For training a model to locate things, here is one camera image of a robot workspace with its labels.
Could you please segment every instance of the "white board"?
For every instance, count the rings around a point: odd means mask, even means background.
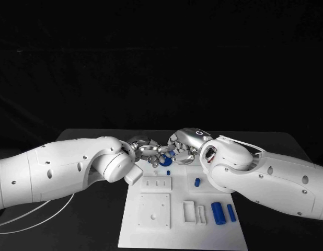
[[[199,175],[200,187],[203,184],[203,172],[199,161],[181,166],[171,164],[168,167],[152,166],[145,161],[138,161],[144,177],[170,177],[171,191],[160,191],[160,194],[170,195],[170,228],[138,227],[138,205],[141,190],[141,179],[128,187],[124,217],[119,231],[118,247],[128,248],[167,248],[167,249],[200,249],[200,250],[247,250],[237,213],[236,222],[230,221],[227,215],[227,204],[233,205],[232,196],[227,193],[214,191],[206,186],[204,192],[188,192],[187,174]],[[184,224],[183,201],[193,201],[197,213],[197,206],[203,206],[206,224]],[[224,213],[226,224],[216,225],[210,204],[220,202]]]

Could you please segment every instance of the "black background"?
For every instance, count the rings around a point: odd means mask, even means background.
[[[323,1],[0,4],[0,147],[183,127],[286,132],[323,165]]]

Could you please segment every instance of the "blue cylinder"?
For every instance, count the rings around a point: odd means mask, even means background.
[[[168,158],[165,154],[163,154],[163,157],[164,157],[164,163],[160,163],[160,166],[170,166],[173,163],[171,158]]]
[[[235,212],[230,204],[227,204],[227,212],[230,216],[230,221],[235,222]]]
[[[199,187],[200,178],[196,178],[194,186]]]
[[[211,211],[214,216],[214,221],[217,225],[222,225],[226,223],[224,216],[223,216],[223,209],[219,202],[211,203]]]

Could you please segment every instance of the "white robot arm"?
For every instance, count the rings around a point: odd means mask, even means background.
[[[203,172],[217,190],[239,192],[282,213],[323,220],[321,166],[258,147],[260,152],[252,154],[235,140],[223,136],[213,139],[196,128],[178,130],[168,144],[180,152],[171,159],[177,164],[188,164],[199,155]]]
[[[124,178],[132,185],[142,175],[134,162],[145,159],[155,166],[174,147],[157,145],[145,136],[128,141],[114,137],[57,141],[0,159],[0,209],[62,198],[99,180]]]

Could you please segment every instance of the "gray table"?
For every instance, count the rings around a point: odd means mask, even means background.
[[[163,144],[173,132],[66,129],[57,141],[99,136],[114,136],[125,141],[134,135],[142,134]],[[258,145],[272,153],[309,161],[296,141],[286,133],[209,133],[213,137],[224,135]],[[105,181],[96,182],[85,191],[75,194],[67,207],[44,224],[24,232],[0,235],[0,250],[116,250],[125,194],[127,183],[122,180],[112,184]],[[250,202],[236,192],[232,197],[249,250],[323,250],[323,221],[282,214]],[[0,232],[14,231],[40,222],[59,210],[67,198],[49,202],[26,218],[1,226]],[[7,208],[0,222],[14,218],[39,204],[30,203]]]

